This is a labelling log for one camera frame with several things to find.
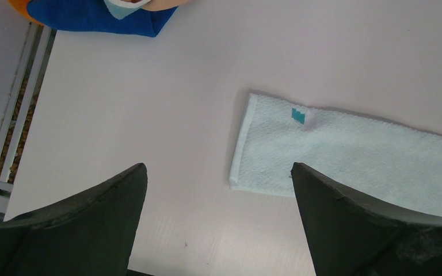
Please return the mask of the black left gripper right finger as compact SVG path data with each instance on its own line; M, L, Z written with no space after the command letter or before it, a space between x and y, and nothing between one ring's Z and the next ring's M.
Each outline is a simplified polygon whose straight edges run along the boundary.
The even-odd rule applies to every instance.
M317 275L442 275L442 217L390 204L304 163L291 176Z

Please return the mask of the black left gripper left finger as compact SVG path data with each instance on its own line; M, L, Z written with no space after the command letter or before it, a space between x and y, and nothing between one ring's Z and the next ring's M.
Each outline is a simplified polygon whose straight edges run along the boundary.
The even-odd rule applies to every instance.
M135 275L128 264L146 191L147 169L139 163L0 221L0 275Z

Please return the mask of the light mint green towel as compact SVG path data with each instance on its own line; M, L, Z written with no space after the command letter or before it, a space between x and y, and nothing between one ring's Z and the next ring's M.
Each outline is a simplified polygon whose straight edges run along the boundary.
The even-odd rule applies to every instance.
M231 188L293 197L294 163L391 204L442 216L441 135L250 94Z

